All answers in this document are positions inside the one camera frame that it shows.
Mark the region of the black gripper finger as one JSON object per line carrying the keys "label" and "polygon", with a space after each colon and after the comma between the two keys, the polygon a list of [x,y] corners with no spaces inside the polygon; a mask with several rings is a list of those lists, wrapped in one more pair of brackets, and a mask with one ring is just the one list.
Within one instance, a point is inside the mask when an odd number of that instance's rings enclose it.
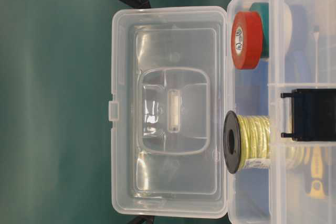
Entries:
{"label": "black gripper finger", "polygon": [[155,216],[138,215],[130,220],[130,224],[154,224]]}

